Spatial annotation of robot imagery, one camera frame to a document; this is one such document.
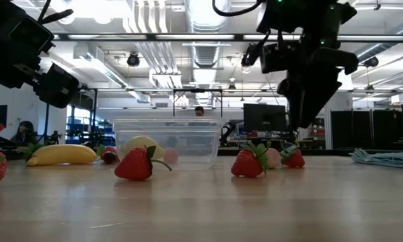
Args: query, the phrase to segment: desk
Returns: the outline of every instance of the desk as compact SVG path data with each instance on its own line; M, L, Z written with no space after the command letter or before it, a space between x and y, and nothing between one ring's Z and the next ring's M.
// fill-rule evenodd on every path
M0 183L0 242L403 241L403 169L306 157L305 169L206 171L118 179L113 166L25 167Z

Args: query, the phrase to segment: banana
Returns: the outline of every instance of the banana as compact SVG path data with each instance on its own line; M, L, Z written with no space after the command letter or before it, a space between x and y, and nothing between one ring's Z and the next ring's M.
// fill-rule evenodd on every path
M151 147L156 146L155 153L152 159L161 159L166 151L158 145L156 141L148 136L136 136L130 141L126 142L121 148L119 148L119 157L123 159L128 152L135 147Z
M35 151L27 164L29 166L61 163L86 164L96 159L95 152L83 145L48 145Z

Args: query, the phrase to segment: person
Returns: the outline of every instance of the person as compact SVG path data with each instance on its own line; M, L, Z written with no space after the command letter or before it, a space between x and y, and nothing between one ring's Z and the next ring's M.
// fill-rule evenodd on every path
M34 125L29 121L20 122L17 133L11 138L11 141L21 147L28 146L29 144L35 145L37 138L34 134Z
M203 117L204 116L204 108L203 107L196 107L195 108L195 116L197 117Z

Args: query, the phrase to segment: strawberry stem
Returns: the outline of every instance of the strawberry stem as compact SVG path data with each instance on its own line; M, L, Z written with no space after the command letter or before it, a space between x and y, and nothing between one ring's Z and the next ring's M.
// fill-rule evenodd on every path
M162 165L165 165L169 171L172 171L173 169L167 165L167 163L163 162L163 161L157 161L157 160L151 160L152 162L157 162L157 163L161 163Z

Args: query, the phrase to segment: wall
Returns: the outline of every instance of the wall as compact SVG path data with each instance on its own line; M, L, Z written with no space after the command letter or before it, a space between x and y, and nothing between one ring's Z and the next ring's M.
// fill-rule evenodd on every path
M19 123L24 120L32 122L38 134L43 134L46 104L39 100L31 86L23 85L21 89L8 89L0 85L0 105L7 105L7 128L0 132L0 136L10 139L16 134ZM65 108L61 110L50 107L48 134L52 134L53 130L64 134L66 116Z

